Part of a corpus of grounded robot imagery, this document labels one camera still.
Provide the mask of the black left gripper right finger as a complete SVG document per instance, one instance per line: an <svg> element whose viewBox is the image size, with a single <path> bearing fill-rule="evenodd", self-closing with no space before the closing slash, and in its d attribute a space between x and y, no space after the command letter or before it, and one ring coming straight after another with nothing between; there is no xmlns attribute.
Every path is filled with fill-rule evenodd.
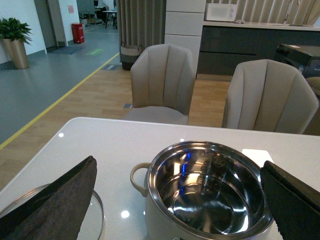
<svg viewBox="0 0 320 240"><path fill-rule="evenodd" d="M320 192L271 161L260 170L267 204L284 240L320 238Z"/></svg>

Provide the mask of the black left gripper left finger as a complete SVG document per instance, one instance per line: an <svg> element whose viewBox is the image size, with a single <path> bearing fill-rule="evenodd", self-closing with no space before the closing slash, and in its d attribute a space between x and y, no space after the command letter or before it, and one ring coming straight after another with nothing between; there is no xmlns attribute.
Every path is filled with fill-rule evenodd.
<svg viewBox="0 0 320 240"><path fill-rule="evenodd" d="M97 177L88 156L34 197L0 219L2 240L75 240Z"/></svg>

